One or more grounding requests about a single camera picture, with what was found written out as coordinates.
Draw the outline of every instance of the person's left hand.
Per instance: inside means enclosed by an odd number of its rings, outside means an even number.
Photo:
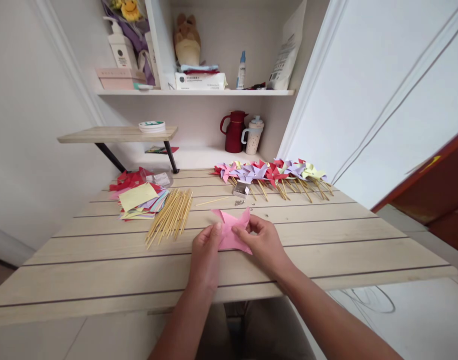
[[[203,229],[192,242],[192,258],[188,287],[197,287],[215,293],[219,285],[218,249],[222,224]]]

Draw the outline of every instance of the white bag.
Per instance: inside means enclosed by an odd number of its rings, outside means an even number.
[[[302,0],[295,13],[287,20],[282,29],[282,46],[280,47],[274,70],[270,74],[267,88],[270,90],[287,90],[290,76],[294,69],[295,59],[302,43],[302,31],[307,0]]]

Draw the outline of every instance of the person's right hand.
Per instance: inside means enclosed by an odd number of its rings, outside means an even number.
[[[276,278],[294,266],[284,251],[274,224],[270,221],[251,215],[247,228],[233,226],[232,231],[249,245],[262,266]]]

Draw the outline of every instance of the red door frame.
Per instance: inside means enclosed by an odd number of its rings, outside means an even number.
[[[441,148],[438,152],[432,155],[424,164],[422,164],[419,167],[419,169],[422,169],[422,170],[417,169],[416,171],[414,171],[406,180],[404,180],[394,190],[392,190],[389,195],[387,195],[385,198],[379,201],[377,205],[371,209],[371,211],[376,213],[379,210],[381,210],[386,204],[389,204],[390,202],[392,202],[396,197],[398,197],[404,191],[406,191],[409,187],[414,185],[417,180],[423,177],[427,173],[428,169],[435,168],[437,165],[440,164],[441,160],[446,158],[449,154],[451,154],[457,148],[458,148],[458,134],[450,142],[444,145],[443,148]]]

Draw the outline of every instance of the tissue box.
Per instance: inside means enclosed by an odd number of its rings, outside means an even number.
[[[109,67],[97,68],[96,71],[107,90],[133,90],[135,83],[147,84],[144,73],[134,69]]]
[[[186,75],[175,73],[177,90],[223,90],[227,82],[223,72],[217,74],[194,73]]]

